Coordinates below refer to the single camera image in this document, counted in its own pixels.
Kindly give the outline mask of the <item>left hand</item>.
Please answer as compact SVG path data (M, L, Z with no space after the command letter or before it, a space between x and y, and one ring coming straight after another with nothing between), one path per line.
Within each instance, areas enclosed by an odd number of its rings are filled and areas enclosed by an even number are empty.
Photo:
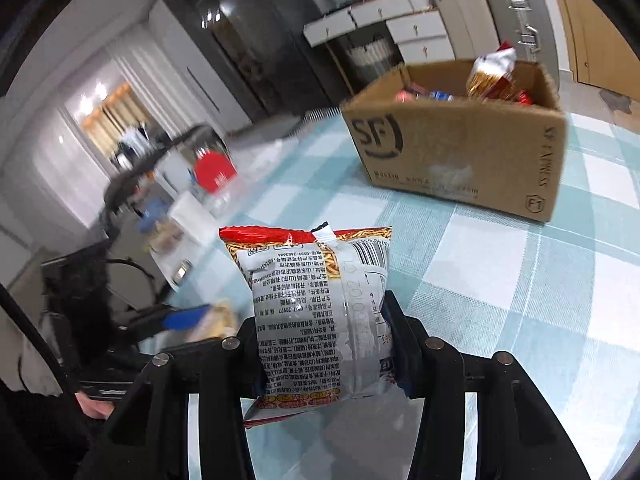
M112 402L93 400L83 391L76 392L75 396L84 414L90 418L108 419L114 411Z

